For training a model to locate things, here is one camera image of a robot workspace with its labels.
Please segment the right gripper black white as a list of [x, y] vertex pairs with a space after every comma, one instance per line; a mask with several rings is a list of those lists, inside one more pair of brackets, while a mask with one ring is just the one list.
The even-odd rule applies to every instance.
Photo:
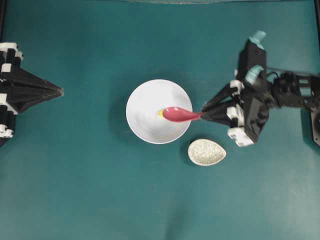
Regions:
[[274, 106], [272, 84], [232, 80], [202, 106], [200, 118], [229, 126], [228, 136], [239, 147], [256, 144]]

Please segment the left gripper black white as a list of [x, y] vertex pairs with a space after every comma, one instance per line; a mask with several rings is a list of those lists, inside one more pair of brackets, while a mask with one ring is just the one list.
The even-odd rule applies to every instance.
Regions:
[[[0, 43], [0, 74], [8, 73], [8, 79], [0, 76], [0, 146], [6, 144], [15, 134], [18, 113], [23, 113], [32, 106], [63, 96], [63, 89], [48, 80], [39, 78], [20, 68], [24, 55], [15, 42]], [[14, 84], [33, 88], [55, 90], [40, 94], [13, 93]]]

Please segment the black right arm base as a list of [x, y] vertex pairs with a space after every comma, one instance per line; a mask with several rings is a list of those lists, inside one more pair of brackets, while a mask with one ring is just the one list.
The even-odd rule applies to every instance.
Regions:
[[301, 111], [301, 123], [304, 142], [312, 149], [320, 148], [320, 109]]

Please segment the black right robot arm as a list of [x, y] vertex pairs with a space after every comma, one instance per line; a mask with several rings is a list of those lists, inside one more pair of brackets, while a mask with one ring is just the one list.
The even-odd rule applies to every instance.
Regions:
[[201, 110], [201, 119], [229, 126], [239, 147], [256, 144], [272, 108], [320, 108], [320, 77], [284, 72], [273, 82], [260, 73], [254, 83], [234, 79]]

